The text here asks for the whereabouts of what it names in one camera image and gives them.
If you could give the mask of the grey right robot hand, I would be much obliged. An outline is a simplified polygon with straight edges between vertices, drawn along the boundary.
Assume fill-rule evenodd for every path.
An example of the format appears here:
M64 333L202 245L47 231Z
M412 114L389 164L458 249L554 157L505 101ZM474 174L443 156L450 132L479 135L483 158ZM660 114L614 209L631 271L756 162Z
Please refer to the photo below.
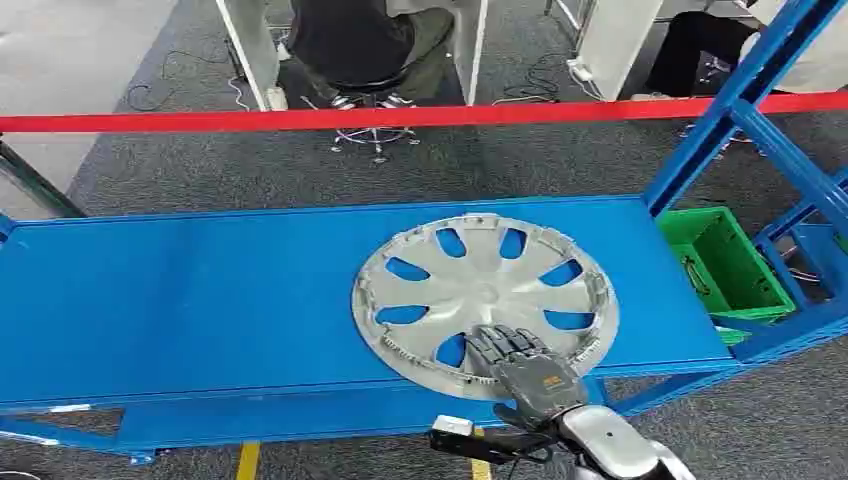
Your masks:
M504 423L542 431L587 403L581 378L531 331L502 324L478 325L465 341L513 401L512 405L493 405L493 413Z

